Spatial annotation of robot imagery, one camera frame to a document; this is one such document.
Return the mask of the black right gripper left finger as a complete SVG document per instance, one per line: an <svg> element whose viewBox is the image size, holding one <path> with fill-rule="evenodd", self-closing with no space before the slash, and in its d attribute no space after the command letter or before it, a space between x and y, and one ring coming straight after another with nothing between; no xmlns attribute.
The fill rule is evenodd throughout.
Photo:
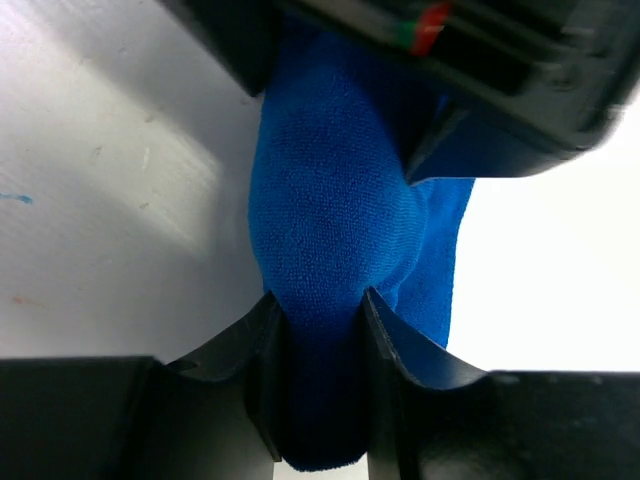
<svg viewBox="0 0 640 480"><path fill-rule="evenodd" d="M5 479L269 479L281 456L283 315L266 295L170 363L5 359Z"/></svg>

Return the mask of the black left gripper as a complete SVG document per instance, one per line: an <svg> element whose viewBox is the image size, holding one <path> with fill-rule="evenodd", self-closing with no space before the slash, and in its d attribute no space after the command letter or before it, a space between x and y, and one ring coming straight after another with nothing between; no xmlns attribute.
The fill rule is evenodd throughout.
<svg viewBox="0 0 640 480"><path fill-rule="evenodd" d="M249 94L298 17L397 62L442 100L403 153L404 176L535 175L596 147L639 81L635 1L169 1Z"/></svg>

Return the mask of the blue towel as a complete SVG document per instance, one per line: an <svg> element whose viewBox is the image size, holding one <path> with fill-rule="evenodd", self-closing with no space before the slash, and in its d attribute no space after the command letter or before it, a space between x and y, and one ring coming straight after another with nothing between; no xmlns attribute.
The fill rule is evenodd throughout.
<svg viewBox="0 0 640 480"><path fill-rule="evenodd" d="M456 243L470 179L409 186L400 156L439 98L409 70L290 18L261 111L248 222L263 285L290 324L280 451L314 472L367 448L356 314L376 289L448 341Z"/></svg>

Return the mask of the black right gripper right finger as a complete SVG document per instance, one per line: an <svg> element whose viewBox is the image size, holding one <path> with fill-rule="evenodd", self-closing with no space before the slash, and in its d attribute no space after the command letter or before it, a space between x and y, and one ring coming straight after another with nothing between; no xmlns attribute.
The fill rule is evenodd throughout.
<svg viewBox="0 0 640 480"><path fill-rule="evenodd" d="M635 373L483 371L362 303L373 479L635 479Z"/></svg>

